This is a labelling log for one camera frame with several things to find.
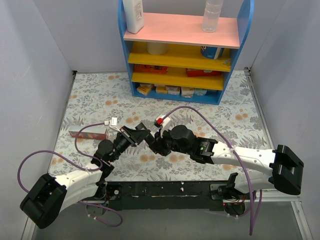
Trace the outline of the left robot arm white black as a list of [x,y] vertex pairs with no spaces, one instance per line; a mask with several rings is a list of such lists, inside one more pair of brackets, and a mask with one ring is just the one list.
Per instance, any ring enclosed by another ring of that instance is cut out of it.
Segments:
[[42,175],[20,203],[20,209],[40,229],[48,227],[67,207],[86,198],[101,200],[106,196],[105,179],[114,169],[112,162],[129,147],[135,147],[150,137],[142,123],[134,129],[123,126],[115,140],[102,140],[91,162],[67,174]]

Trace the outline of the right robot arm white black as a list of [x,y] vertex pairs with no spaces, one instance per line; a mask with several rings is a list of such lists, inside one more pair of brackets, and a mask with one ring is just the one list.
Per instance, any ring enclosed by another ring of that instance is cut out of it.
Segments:
[[226,186],[232,199],[265,189],[293,196],[301,193],[304,163],[286,145],[280,144],[276,149],[230,148],[215,139],[197,137],[184,125],[160,129],[145,141],[154,153],[162,156],[178,152],[200,164],[242,167],[244,175],[231,174],[231,183]]

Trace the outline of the red snack box on table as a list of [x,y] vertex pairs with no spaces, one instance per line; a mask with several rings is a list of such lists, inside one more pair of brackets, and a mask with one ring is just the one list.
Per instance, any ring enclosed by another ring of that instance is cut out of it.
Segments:
[[79,131],[82,129],[81,126],[70,126],[68,129],[69,134],[72,138],[75,138],[78,135],[78,139],[93,139],[93,140],[106,140],[109,136],[108,130],[106,127],[100,126],[91,126],[80,133]]

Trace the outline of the yellow tissue pack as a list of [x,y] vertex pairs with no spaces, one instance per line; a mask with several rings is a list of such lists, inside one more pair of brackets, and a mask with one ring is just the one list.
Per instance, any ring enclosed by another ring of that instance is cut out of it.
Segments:
[[154,84],[152,83],[140,83],[136,90],[138,93],[147,96],[153,88]]

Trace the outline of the floral tablecloth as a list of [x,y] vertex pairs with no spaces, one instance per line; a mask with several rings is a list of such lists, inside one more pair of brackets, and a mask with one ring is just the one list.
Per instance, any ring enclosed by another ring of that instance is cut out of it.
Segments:
[[[117,117],[119,126],[134,128],[142,122],[156,131],[153,122],[164,114],[170,114],[173,125],[185,125],[198,137],[228,139],[245,148],[272,148],[243,71],[232,73],[219,105],[134,97],[125,72],[77,74],[55,145],[58,156],[52,158],[49,173],[58,176],[86,166],[98,147],[98,140],[74,140],[70,126]],[[113,165],[109,181],[225,180],[242,171],[233,165],[200,164],[180,153],[163,157],[145,142],[128,148]]]

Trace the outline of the orange red snack box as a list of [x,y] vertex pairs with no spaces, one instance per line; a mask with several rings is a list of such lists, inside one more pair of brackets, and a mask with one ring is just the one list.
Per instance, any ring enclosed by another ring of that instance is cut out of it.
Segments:
[[134,71],[141,73],[166,74],[169,70],[168,66],[135,64]]

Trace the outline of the red snack box on shelf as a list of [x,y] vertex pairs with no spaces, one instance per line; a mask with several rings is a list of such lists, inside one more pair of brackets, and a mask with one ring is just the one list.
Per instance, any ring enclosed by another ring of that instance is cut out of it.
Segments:
[[222,74],[221,71],[203,70],[203,69],[194,69],[194,68],[186,68],[185,72],[188,77],[212,77],[212,76],[220,76]]

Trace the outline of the blue wooden shelf unit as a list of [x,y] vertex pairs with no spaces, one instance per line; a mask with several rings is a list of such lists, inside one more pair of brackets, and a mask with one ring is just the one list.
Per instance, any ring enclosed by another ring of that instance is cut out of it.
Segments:
[[[255,3],[243,1],[236,18],[222,17],[215,32],[202,31],[202,17],[166,13],[144,14],[144,27],[136,34],[127,30],[124,4],[118,3],[118,28],[132,95],[140,83],[206,89],[203,96],[189,102],[218,105],[227,88],[240,53],[245,45],[254,15]],[[147,42],[168,44],[165,54],[151,55]],[[201,47],[224,48],[218,59],[208,59]],[[135,64],[168,67],[166,74],[136,72]],[[218,76],[188,77],[186,68],[220,71]]]

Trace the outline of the blue white can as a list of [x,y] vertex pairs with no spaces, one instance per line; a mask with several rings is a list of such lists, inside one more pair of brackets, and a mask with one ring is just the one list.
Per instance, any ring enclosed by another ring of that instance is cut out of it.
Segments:
[[203,57],[207,59],[213,59],[213,60],[220,58],[223,54],[223,51],[224,51],[223,47],[202,46],[200,48],[200,52]]

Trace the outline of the white plastic bottle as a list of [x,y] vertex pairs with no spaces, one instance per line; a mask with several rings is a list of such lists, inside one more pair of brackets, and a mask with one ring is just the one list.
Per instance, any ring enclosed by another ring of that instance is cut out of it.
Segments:
[[123,0],[127,31],[137,34],[145,25],[143,1]]

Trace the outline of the clear plastic water bottle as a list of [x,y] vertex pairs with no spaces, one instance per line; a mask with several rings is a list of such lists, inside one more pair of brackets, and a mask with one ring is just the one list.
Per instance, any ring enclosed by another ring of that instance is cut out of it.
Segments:
[[206,33],[213,33],[218,27],[218,22],[223,7],[223,0],[206,0],[201,29]]

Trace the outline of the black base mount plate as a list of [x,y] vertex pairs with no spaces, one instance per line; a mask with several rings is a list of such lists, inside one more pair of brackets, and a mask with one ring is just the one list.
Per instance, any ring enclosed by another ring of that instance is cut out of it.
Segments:
[[242,194],[227,180],[111,181],[99,186],[94,198],[114,210],[224,210],[224,200]]

